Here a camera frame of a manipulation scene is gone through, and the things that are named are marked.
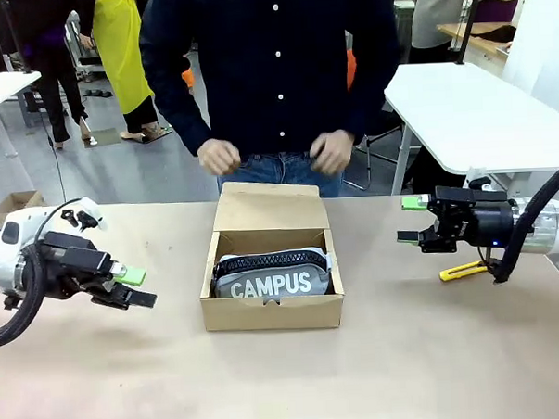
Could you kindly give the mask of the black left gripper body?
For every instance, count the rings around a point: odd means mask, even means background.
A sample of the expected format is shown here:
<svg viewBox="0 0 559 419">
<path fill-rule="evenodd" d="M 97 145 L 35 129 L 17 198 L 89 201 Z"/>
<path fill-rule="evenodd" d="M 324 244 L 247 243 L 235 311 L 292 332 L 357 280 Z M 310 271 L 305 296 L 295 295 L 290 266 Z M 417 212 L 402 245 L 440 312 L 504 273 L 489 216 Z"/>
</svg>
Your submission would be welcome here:
<svg viewBox="0 0 559 419">
<path fill-rule="evenodd" d="M 94 301 L 114 300 L 114 260 L 85 238 L 48 233 L 28 246 L 30 298 L 69 299 L 85 292 Z"/>
</svg>

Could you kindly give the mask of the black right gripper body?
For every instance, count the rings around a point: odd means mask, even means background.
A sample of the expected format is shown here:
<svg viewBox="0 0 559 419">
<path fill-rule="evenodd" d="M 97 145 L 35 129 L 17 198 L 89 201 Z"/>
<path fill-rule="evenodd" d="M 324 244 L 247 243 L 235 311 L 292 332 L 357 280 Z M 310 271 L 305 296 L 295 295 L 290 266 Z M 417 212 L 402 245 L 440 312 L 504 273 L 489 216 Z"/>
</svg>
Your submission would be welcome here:
<svg viewBox="0 0 559 419">
<path fill-rule="evenodd" d="M 503 191 L 439 185 L 426 206 L 436 220 L 418 234 L 424 253 L 455 253 L 461 241 L 476 248 L 504 248 L 515 228 L 515 204 Z"/>
</svg>

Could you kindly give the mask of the person's left hand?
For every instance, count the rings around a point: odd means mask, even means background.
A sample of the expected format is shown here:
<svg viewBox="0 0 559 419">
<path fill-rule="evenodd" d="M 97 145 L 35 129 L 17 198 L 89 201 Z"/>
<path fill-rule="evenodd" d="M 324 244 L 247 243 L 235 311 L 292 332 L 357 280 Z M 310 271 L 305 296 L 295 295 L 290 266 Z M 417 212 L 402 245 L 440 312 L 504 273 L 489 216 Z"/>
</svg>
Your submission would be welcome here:
<svg viewBox="0 0 559 419">
<path fill-rule="evenodd" d="M 311 166 L 314 171 L 332 176 L 342 173 L 350 162 L 354 136 L 345 130 L 320 134 L 311 144 Z"/>
</svg>

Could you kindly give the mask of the person's right hand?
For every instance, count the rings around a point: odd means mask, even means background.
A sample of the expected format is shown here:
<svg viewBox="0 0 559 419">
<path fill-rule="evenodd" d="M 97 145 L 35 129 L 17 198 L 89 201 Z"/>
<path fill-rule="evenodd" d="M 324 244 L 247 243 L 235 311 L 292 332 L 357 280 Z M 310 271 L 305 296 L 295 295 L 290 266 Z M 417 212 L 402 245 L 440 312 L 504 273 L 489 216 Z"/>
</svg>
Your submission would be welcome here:
<svg viewBox="0 0 559 419">
<path fill-rule="evenodd" d="M 210 138 L 197 150 L 199 164 L 215 176 L 234 172 L 241 164 L 239 150 L 227 140 Z"/>
</svg>

